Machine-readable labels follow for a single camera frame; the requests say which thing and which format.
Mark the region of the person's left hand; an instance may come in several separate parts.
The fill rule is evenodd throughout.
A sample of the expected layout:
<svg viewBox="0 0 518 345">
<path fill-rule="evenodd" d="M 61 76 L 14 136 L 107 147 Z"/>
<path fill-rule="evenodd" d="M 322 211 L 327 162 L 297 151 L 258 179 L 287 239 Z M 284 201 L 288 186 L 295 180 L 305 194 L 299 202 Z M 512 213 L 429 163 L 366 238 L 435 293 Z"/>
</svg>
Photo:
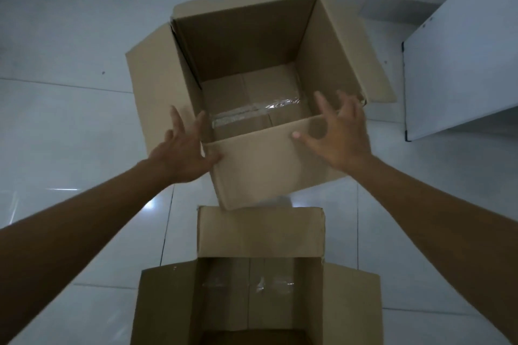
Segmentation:
<svg viewBox="0 0 518 345">
<path fill-rule="evenodd" d="M 151 151 L 148 158 L 160 169 L 169 185 L 194 181 L 204 175 L 203 157 L 217 152 L 202 151 L 206 114 L 201 111 L 190 127 L 185 127 L 175 106 L 170 108 L 170 117 L 172 128 L 165 132 L 163 141 Z"/>
</svg>

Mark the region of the person's right hand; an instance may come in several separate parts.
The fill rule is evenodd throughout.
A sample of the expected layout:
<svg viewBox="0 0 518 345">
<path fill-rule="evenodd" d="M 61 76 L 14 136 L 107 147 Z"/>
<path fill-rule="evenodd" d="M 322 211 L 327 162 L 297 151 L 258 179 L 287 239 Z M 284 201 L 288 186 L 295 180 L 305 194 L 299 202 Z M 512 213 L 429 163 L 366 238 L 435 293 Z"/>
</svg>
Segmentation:
<svg viewBox="0 0 518 345">
<path fill-rule="evenodd" d="M 332 168 L 359 181 L 364 165 L 372 159 L 363 107 L 357 97 L 337 91 L 340 109 L 335 110 L 319 91 L 314 99 L 326 123 L 329 153 L 322 158 Z"/>
</svg>

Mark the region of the large cardboard box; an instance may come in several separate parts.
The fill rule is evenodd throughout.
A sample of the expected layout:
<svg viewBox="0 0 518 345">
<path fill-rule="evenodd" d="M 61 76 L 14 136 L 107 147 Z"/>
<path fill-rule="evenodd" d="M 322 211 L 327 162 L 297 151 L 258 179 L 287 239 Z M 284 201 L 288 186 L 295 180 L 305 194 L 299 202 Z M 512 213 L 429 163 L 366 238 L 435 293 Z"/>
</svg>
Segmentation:
<svg viewBox="0 0 518 345">
<path fill-rule="evenodd" d="M 223 154 L 211 174 L 220 206 L 233 210 L 343 177 L 292 132 L 326 132 L 314 100 L 336 91 L 366 103 L 397 100 L 347 2 L 193 0 L 126 53 L 150 152 L 170 106 L 188 127 L 201 111 L 204 152 Z"/>
</svg>

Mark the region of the person's left forearm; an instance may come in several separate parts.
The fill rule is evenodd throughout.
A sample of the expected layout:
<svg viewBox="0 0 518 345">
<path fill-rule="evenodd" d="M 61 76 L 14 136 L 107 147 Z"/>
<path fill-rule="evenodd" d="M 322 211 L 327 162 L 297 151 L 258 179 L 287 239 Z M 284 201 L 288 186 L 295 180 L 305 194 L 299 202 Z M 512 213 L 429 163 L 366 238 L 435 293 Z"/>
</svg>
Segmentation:
<svg viewBox="0 0 518 345">
<path fill-rule="evenodd" d="M 173 183 L 146 159 L 101 185 L 0 229 L 0 345 L 7 345 Z"/>
</svg>

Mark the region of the person's right forearm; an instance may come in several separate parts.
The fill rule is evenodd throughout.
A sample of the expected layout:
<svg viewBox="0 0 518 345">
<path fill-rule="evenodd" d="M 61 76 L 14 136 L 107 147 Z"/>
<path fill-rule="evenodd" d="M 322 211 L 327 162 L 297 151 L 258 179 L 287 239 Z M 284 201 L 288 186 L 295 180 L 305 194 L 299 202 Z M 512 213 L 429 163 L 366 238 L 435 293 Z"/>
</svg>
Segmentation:
<svg viewBox="0 0 518 345">
<path fill-rule="evenodd" d="M 346 154 L 342 166 L 457 293 L 518 345 L 518 222 L 427 185 L 369 153 Z"/>
</svg>

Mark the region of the small open cardboard box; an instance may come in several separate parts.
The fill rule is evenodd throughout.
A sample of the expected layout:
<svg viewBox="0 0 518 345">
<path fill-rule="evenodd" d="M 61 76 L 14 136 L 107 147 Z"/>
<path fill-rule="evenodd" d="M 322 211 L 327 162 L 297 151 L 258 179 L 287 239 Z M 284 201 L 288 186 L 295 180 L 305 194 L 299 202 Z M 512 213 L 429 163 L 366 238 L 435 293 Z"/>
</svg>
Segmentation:
<svg viewBox="0 0 518 345">
<path fill-rule="evenodd" d="M 200 206 L 196 236 L 141 273 L 131 345 L 383 345 L 380 277 L 325 262 L 321 208 Z"/>
</svg>

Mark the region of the white flat board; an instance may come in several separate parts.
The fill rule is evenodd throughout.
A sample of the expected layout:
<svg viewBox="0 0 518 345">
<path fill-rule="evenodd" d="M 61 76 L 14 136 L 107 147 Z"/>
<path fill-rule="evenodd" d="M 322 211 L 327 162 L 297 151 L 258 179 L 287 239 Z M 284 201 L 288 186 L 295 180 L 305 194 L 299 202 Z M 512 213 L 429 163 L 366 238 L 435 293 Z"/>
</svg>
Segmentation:
<svg viewBox="0 0 518 345">
<path fill-rule="evenodd" d="M 518 139 L 518 0 L 446 0 L 403 43 L 405 139 Z"/>
</svg>

